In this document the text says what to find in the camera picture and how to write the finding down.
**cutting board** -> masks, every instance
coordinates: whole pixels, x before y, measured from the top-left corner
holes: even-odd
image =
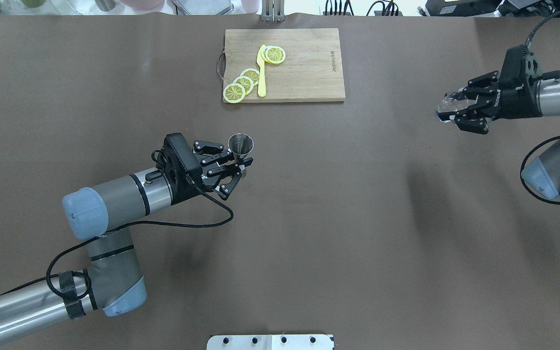
[[[345,101],[337,28],[227,29],[224,87],[244,69],[259,68],[256,54],[262,44],[282,47],[286,59],[278,65],[265,64],[267,96],[258,97],[255,87],[242,104]]]

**lime slice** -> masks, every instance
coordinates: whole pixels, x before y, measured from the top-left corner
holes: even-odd
[[[281,64],[286,58],[286,52],[280,46],[267,46],[263,58],[271,64]]]
[[[241,84],[233,83],[228,84],[224,88],[224,100],[229,104],[238,104],[239,102],[243,101],[245,97],[245,87]]]
[[[241,77],[236,77],[235,80],[233,80],[233,82],[241,84],[243,88],[245,88],[246,96],[249,95],[249,93],[251,93],[252,90],[254,89],[254,82],[250,77],[246,77],[245,75],[242,75]]]
[[[258,69],[254,69],[254,68],[248,68],[248,69],[244,69],[242,71],[242,73],[240,74],[240,76],[242,77],[248,77],[250,79],[252,79],[252,81],[254,82],[254,86],[258,85],[258,75],[260,75],[260,71],[258,71]]]

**light blue joint cover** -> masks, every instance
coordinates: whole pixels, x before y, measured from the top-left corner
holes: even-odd
[[[559,196],[559,191],[554,187],[554,183],[539,157],[522,170],[522,178],[546,199],[553,200]]]
[[[103,312],[109,317],[118,316],[140,307],[146,301],[146,284],[144,276],[140,278],[129,290],[116,301],[105,306]]]
[[[107,230],[107,207],[92,188],[82,188],[62,198],[64,213],[78,239],[91,239]]]

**yellow knife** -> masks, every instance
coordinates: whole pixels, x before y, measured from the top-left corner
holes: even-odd
[[[265,60],[263,58],[263,52],[265,51],[266,45],[261,45],[258,49],[258,55],[256,55],[256,64],[258,64],[260,74],[258,75],[258,89],[256,93],[260,97],[265,97],[267,95],[267,86],[265,85]]]

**brown table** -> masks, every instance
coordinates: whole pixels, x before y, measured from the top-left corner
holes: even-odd
[[[560,349],[560,208],[518,178],[560,118],[481,136],[433,112],[500,69],[538,20],[0,17],[0,293],[78,243],[64,195],[149,168],[166,133],[256,144],[233,222],[133,228],[142,307],[2,348],[200,350],[211,334],[323,332],[344,350]],[[344,104],[223,104],[224,30],[265,27],[338,27]],[[560,69],[560,19],[533,50]],[[224,215],[197,198],[153,219]]]

